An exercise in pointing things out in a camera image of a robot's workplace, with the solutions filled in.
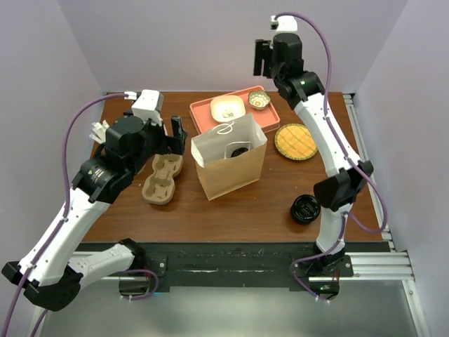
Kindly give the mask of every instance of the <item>cardboard cup holder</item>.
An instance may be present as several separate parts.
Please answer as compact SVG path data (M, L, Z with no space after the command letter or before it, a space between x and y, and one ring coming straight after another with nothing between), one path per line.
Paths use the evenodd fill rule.
M165 205L175 194L173 180L182 168L182 156L177 154L156 154L153 159L153 174L145 181L142 196L150 204Z

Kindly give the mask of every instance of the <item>gray floor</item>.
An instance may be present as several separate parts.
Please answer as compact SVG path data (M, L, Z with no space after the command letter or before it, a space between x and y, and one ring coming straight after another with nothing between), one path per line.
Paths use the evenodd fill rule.
M85 289L51 313L43 337L414 337L401 282L342 282L330 305L287 289L173 288L120 299L116 281Z

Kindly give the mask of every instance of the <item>wall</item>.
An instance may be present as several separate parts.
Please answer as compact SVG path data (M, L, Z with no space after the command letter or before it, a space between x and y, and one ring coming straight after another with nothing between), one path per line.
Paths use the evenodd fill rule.
M254 40L269 18L300 11L327 36L334 91L355 92L407 0L58 0L106 91L234 90L272 81L252 76ZM306 69L326 73L317 35L300 25Z
M21 259L63 203L62 135L75 110L100 93L56 1L3 1L0 10L0 265ZM88 154L91 111L70 138L74 172ZM15 286L0 276L0 324ZM26 336L22 297L9 336Z
M355 96L396 247L433 336L449 336L449 3L410 0Z

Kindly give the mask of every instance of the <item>cable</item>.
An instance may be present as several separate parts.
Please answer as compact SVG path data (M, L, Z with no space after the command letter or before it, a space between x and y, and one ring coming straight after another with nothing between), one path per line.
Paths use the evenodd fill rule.
M62 212L62 218L58 222L58 224L55 226L54 230L50 233L48 236L48 239L43 243L42 247L37 251L36 255L33 257L33 259L30 262L30 265L36 265L37 261L40 259L44 251L47 249L47 247L50 245L50 243L53 241L53 239L56 237L58 232L60 231L62 225L65 222L65 219L67 218L67 215L69 214L70 210L70 181L69 181L69 173L67 171L67 143L69 141L69 134L72 130L72 127L75 123L75 121L78 119L78 117L85 112L89 107L91 107L94 104L97 104L99 102L102 102L103 100L108 100L110 98L117 98L117 97L127 97L128 94L125 93L112 93L109 95L101 96L92 102L84 105L80 110L78 110L75 115L72 117L72 119L69 122L69 126L67 128L67 131L64 136L64 141L62 142L62 179L64 181L64 190L65 190L65 204L64 204L64 211ZM20 291L22 290L23 285L28 279L29 274L32 271L31 268L27 268L25 272L23 273L22 278L19 281L19 284L17 286L17 289L15 290L13 299L11 301L11 304L8 309L8 313L6 314L5 322L3 325L3 329L1 330L0 337L6 337L6 334L8 333L9 324L11 323L11 318L13 316L13 312L15 309L15 305L17 304L17 301L20 296Z
M318 258L322 258L323 256L328 255L331 251L333 251L335 248L337 248L340 241L343 240L345 229L346 229L346 218L344 216L342 216L342 229L340 230L340 234L338 235L337 241L332 245L332 247L330 247L327 251L320 253L320 254L316 254L313 256L307 256L305 258L298 258L297 260L294 260L290 265L290 271L291 271L293 277L295 278L296 282L301 284L302 288L307 290L317 300L324 300L329 303L329 301L326 298L321 297L317 293L314 293L298 276L295 275L295 265L297 265L299 267L300 263L303 263L306 261L311 261L311 260L316 260Z
M326 50L326 56L328 59L328 73L327 73L327 77L326 77L326 87L324 89L324 100L323 100L323 112L324 112L324 117L328 117L328 96L329 96L329 90L330 90L330 78L332 77L332 58L330 56L330 48L328 45L328 42L326 41L326 38L324 37L323 32L318 28L318 26L309 18L307 18L306 16L303 16L302 14L299 13L294 13L294 12L283 12L283 13L279 13L277 14L274 19L277 20L280 16L285 16L285 15L289 15L289 16L293 16L295 18L301 19L305 22L307 22L314 30L315 32L319 35L321 41L323 42L323 46L324 49ZM382 195L382 193L379 191L379 189L377 188L377 185L374 183L374 181L368 177L368 175L363 172L362 169L360 169L356 163L354 163L352 161L351 158L349 158L349 153L346 149L346 147L343 145L342 140L340 139L337 131L335 130L332 121L330 120L330 118L326 118L326 121L329 125L329 129L332 132L332 134L335 137L335 140L337 141L338 145L340 146L340 148L343 151L344 154L344 158L349 162L349 164L354 168L354 170L357 171L358 174L360 174L362 176L362 178L364 180L366 180L368 182L368 184L371 185L371 187L374 189L374 191L377 194L377 197L379 198L380 201L380 205L382 207L382 212L383 212L383 220L382 220L382 225L380 226L380 229L378 230L371 230L365 226L363 226L361 224L361 222L356 218L356 216L350 212L344 212L345 215L348 215L351 217L351 219L353 219L356 224L362 228L363 230L365 230L366 232L370 232L370 233L381 233L384 231L385 227L387 226L387 221L388 221L388 210L387 210L387 205L385 203L385 199Z
M150 275L153 276L154 279L155 279L155 285L154 285L154 288L153 288L153 290L151 290L149 293L146 293L145 295L142 295L142 296L124 296L124 298L127 298L128 300L143 300L143 299L145 299L145 298L149 298L149 297L150 297L150 296L157 290L157 288L158 288L158 286L159 286L159 278L158 278L157 275L156 275L154 272L152 272L151 270L148 270L148 269L144 269L144 270L139 270L139 269L136 269L136 270L126 270L125 272L122 272L122 273L124 273L124 274L135 274L135 273L138 273L138 272L144 272L144 273L147 274L148 276L150 276ZM39 326L41 325L42 320L43 320L43 318L45 317L45 315L47 314L47 312L48 312L48 310L45 309L45 310L41 313L41 315L40 315L39 318L37 319L36 324L34 325L33 331L32 331L31 334L29 335L29 337L35 337L36 332L37 332L37 330L39 329Z

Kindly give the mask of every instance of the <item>small patterned bowl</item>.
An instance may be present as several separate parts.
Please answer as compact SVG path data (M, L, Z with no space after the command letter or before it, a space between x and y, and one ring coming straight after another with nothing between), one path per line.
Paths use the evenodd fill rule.
M271 98L263 90L251 91L248 96L248 103L257 110L263 110L271 102Z

